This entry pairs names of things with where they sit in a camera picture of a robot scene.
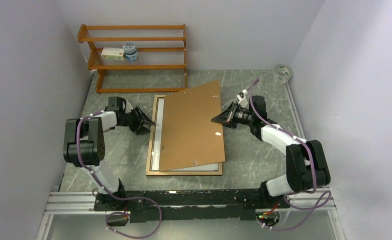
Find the brown cardboard backing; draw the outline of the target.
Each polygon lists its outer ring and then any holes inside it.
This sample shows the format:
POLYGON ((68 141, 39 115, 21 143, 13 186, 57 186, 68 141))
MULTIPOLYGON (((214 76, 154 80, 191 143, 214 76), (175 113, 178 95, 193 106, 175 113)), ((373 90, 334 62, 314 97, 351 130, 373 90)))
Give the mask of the brown cardboard backing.
POLYGON ((164 96, 156 170, 220 174, 225 162, 223 127, 212 122, 220 113, 217 80, 164 96))

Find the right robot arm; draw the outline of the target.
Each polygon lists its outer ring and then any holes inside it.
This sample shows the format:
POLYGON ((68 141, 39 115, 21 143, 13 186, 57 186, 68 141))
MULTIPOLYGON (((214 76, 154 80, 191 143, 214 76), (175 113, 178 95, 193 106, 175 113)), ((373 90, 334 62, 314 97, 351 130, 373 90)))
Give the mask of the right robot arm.
POLYGON ((248 107, 233 102, 211 121, 233 129, 238 124, 247 125, 258 140, 271 144, 285 155, 286 173, 261 183, 258 199, 262 206, 272 207, 278 197, 324 187, 331 182, 322 144, 286 132, 269 119, 263 96, 251 97, 248 107))

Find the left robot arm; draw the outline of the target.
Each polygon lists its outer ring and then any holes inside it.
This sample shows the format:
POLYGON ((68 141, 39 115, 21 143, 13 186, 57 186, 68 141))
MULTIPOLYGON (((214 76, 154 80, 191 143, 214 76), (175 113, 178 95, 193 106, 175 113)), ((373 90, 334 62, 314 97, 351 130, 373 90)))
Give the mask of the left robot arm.
POLYGON ((63 157, 67 163, 84 170, 97 185, 98 193, 114 210, 126 206, 127 196, 121 180, 105 158, 104 133, 116 127, 128 127, 135 135, 150 133, 155 123, 122 97, 109 97, 105 109, 65 123, 63 157))

